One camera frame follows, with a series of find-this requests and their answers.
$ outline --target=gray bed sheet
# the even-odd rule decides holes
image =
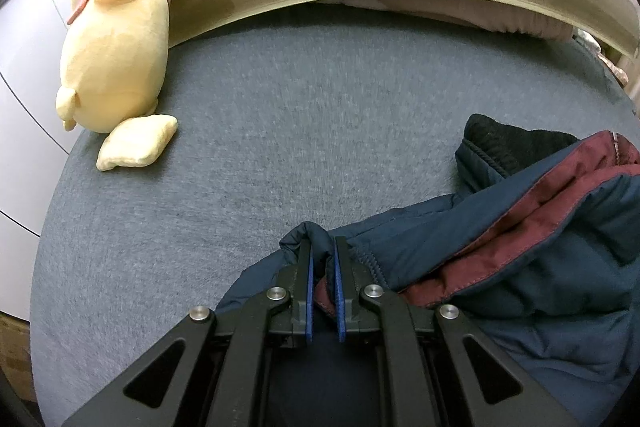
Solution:
[[[456,187],[473,112],[640,144],[631,101],[576,42],[341,6],[270,12],[170,52],[154,165],[98,172],[84,132],[42,233],[31,356],[59,426],[292,227],[332,228]]]

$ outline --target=silver bolt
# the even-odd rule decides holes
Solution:
[[[287,291],[280,286],[274,286],[267,290],[267,297],[272,301],[282,301],[287,296]]]
[[[209,318],[211,311],[206,306],[196,306],[189,310],[189,316],[192,321],[202,322]]]
[[[460,310],[453,304],[443,304],[440,306],[440,315],[445,319],[456,319],[460,315]]]
[[[383,287],[379,284],[369,284],[368,286],[364,286],[364,295],[371,297],[372,299],[377,299],[384,292]]]

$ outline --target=plush toy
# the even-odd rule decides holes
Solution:
[[[168,55],[170,0],[74,0],[62,49],[56,110],[66,130],[79,123],[110,133],[101,171],[153,163],[177,129],[154,115]]]

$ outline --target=triangular cutout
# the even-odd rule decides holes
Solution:
[[[184,353],[184,341],[175,341],[124,388],[125,396],[153,409],[160,407]]]
[[[471,336],[462,340],[484,401],[489,405],[500,403],[522,393],[522,386]]]

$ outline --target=wooden floor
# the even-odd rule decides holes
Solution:
[[[0,367],[23,400],[36,402],[29,323],[0,312]]]

